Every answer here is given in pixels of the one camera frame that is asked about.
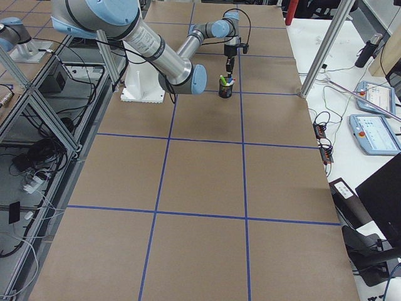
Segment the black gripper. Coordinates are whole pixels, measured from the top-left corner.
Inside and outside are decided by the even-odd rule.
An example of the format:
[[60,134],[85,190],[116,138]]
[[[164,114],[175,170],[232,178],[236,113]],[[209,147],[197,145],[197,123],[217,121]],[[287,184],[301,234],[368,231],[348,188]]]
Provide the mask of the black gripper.
[[232,78],[232,72],[234,69],[235,57],[237,56],[238,48],[238,45],[224,45],[224,55],[227,57],[226,72],[228,78]]

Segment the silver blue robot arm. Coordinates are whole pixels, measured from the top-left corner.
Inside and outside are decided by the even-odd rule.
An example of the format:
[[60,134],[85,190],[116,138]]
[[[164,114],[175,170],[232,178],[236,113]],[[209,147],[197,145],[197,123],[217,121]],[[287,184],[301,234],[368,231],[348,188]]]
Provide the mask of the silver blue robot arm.
[[222,19],[195,24],[183,45],[174,51],[141,17],[137,1],[52,1],[51,20],[55,30],[78,38],[106,36],[124,41],[159,72],[160,86],[173,94],[199,95],[207,85],[203,65],[191,62],[204,40],[224,39],[226,56],[235,56],[240,45],[239,15],[224,13]]

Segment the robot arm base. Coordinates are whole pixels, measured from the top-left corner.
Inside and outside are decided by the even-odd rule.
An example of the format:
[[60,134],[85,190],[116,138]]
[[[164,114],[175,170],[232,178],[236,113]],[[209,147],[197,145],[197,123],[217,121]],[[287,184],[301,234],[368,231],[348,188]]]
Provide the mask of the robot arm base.
[[10,53],[16,63],[39,63],[44,56],[37,43],[17,17],[1,20],[1,48]]

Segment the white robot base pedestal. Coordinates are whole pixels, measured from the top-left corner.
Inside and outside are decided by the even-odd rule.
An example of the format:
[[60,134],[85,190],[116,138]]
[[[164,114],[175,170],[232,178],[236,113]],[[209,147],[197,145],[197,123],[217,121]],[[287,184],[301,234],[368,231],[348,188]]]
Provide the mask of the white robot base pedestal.
[[165,91],[159,85],[158,71],[126,42],[123,45],[128,58],[128,67],[121,101],[162,103]]

